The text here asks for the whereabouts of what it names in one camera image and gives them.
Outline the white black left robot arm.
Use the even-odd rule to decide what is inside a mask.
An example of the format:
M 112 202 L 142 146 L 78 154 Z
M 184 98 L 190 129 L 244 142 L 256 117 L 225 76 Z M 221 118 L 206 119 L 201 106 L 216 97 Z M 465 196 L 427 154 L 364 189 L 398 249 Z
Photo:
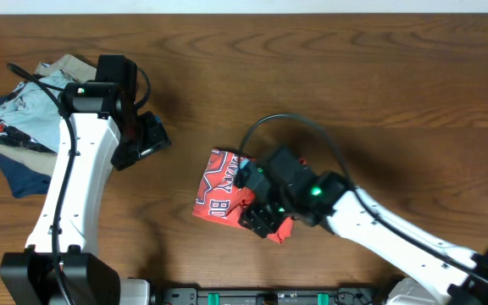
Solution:
M 6 252 L 0 278 L 17 304 L 152 304 L 148 280 L 121 277 L 98 258 L 104 187 L 113 170 L 170 146 L 160 118 L 141 113 L 142 74 L 123 55 L 102 55 L 94 79 L 50 86 L 17 64 L 8 69 L 38 85 L 61 117 L 59 149 L 42 213 L 22 252 Z

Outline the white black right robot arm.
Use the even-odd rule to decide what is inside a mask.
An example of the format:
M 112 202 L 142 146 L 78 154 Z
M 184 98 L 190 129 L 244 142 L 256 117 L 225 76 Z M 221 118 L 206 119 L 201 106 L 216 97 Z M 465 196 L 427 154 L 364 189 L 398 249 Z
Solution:
M 478 253 L 431 235 L 348 178 L 316 175 L 285 147 L 257 160 L 238 157 L 235 183 L 255 196 L 239 223 L 258 236 L 289 219 L 323 225 L 400 269 L 406 276 L 386 304 L 488 304 L 488 249 Z

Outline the red orange t-shirt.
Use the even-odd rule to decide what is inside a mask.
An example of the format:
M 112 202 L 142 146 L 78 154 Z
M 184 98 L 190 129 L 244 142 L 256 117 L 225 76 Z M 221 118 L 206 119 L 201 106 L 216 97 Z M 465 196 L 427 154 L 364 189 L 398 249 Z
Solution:
M 213 149 L 202 174 L 192 214 L 221 225 L 239 229 L 241 214 L 255 199 L 253 192 L 234 185 L 237 169 L 235 152 Z

